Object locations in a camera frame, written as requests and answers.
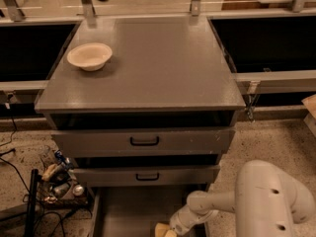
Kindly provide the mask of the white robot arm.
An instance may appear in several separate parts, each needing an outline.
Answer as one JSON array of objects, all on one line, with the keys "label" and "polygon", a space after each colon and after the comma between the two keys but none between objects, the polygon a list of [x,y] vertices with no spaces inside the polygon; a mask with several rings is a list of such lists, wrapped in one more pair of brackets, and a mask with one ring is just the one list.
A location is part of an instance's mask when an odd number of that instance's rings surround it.
[{"label": "white robot arm", "polygon": [[235,215],[236,237],[295,237],[293,226],[315,214],[312,193],[279,167],[261,160],[239,170],[232,192],[194,191],[155,237],[182,237],[217,211]]}]

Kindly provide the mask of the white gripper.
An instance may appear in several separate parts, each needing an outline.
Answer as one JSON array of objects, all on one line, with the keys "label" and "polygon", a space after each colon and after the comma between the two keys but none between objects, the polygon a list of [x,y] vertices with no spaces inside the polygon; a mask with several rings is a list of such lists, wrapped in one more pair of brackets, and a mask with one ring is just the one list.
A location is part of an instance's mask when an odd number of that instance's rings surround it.
[{"label": "white gripper", "polygon": [[165,237],[184,236],[198,224],[199,220],[200,216],[198,214],[191,211],[188,207],[182,207],[170,218],[169,225],[172,230],[168,230]]}]

